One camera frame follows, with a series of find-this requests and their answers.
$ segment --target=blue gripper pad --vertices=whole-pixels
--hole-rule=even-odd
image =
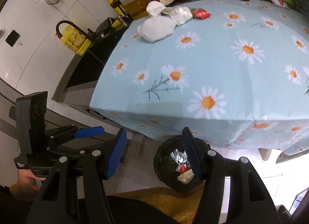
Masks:
[[[104,128],[102,126],[81,129],[74,133],[75,138],[84,139],[89,137],[95,137],[102,135],[104,133]]]
[[[107,161],[107,170],[105,172],[106,179],[110,179],[116,172],[123,150],[127,143],[127,131],[123,130],[117,140],[113,151],[110,153]]]

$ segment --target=light blue tablecloth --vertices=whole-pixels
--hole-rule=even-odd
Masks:
[[[148,43],[134,21],[98,80],[91,108],[153,139],[188,126],[225,148],[309,148],[309,23],[250,0],[185,4],[211,13]]]

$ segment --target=white daisy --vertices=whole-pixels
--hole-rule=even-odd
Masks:
[[[236,27],[236,25],[234,22],[225,22],[224,24],[222,24],[222,27],[227,28],[227,29],[232,29]]]
[[[225,110],[223,110],[222,107],[225,106],[227,103],[221,100],[222,98],[224,98],[224,95],[218,95],[218,89],[212,91],[212,88],[209,87],[208,92],[206,92],[206,88],[205,86],[203,86],[202,95],[195,91],[193,92],[193,94],[198,98],[198,100],[191,99],[190,101],[194,104],[188,106],[187,110],[189,112],[198,110],[195,118],[200,119],[205,112],[205,118],[209,119],[211,118],[211,112],[216,119],[220,119],[220,114],[225,113]]]
[[[259,57],[265,57],[265,55],[263,54],[264,51],[259,49],[259,45],[254,45],[252,41],[248,43],[246,39],[243,41],[239,39],[239,42],[234,41],[234,43],[237,46],[231,46],[231,49],[238,50],[235,54],[239,54],[238,59],[240,61],[244,61],[248,57],[250,64],[254,64],[254,58],[262,63]]]
[[[144,81],[147,81],[148,80],[148,71],[146,70],[142,70],[142,71],[139,71],[138,73],[136,73],[134,75],[135,79],[133,80],[133,83],[136,84],[136,85],[143,85],[145,84]]]
[[[302,53],[308,54],[308,47],[304,45],[304,43],[297,37],[292,36],[293,43],[298,47],[299,50],[302,51]]]
[[[272,20],[271,18],[262,17],[261,21],[265,26],[269,28],[274,28],[275,30],[280,29],[280,26],[278,25],[277,21]]]
[[[195,32],[191,33],[188,32],[187,35],[180,35],[180,37],[177,37],[176,40],[176,48],[180,48],[180,49],[185,49],[185,48],[190,48],[190,47],[195,47],[195,43],[194,42],[199,42],[200,36],[198,34],[196,34]]]
[[[260,130],[267,131],[267,130],[273,128],[274,126],[276,126],[277,124],[278,124],[278,122],[253,121],[253,122],[250,123],[249,127],[252,130],[255,130],[255,131],[260,131]]]
[[[307,76],[309,76],[309,68],[305,65],[305,66],[302,67],[302,69],[307,74]]]
[[[117,74],[121,74],[121,70],[125,70],[129,64],[129,60],[127,58],[123,58],[119,61],[117,61],[116,65],[113,66],[113,71],[111,73],[111,76],[116,77]]]
[[[237,14],[236,12],[224,13],[224,16],[230,21],[237,23],[239,23],[240,21],[246,21],[245,17],[242,14]]]
[[[284,70],[286,73],[288,73],[288,79],[293,81],[294,84],[296,85],[300,85],[300,80],[301,80],[301,77],[298,73],[298,71],[295,70],[295,68],[293,68],[290,64],[288,64],[286,67],[285,67],[285,70]]]
[[[302,132],[302,131],[308,129],[308,127],[309,126],[306,125],[306,124],[293,125],[292,127],[288,128],[286,130],[286,132],[298,134],[299,132]]]
[[[188,78],[186,73],[184,72],[185,67],[179,66],[176,69],[171,64],[168,66],[163,66],[161,68],[161,72],[169,77],[169,83],[174,84],[174,86],[178,86],[180,88],[180,92],[182,93],[182,89],[184,87],[189,87]]]

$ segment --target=table leg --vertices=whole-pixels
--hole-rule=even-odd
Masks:
[[[260,155],[262,157],[262,160],[267,161],[270,154],[271,154],[271,149],[263,149],[259,148]]]

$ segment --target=trash can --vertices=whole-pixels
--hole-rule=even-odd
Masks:
[[[210,145],[203,140],[195,139],[201,141],[210,149]],[[178,164],[171,157],[171,152],[175,149],[184,152],[181,135],[168,139],[159,146],[154,157],[154,169],[158,179],[179,193],[199,187],[203,180],[198,179],[196,176],[187,185],[177,180],[181,173],[176,171]]]

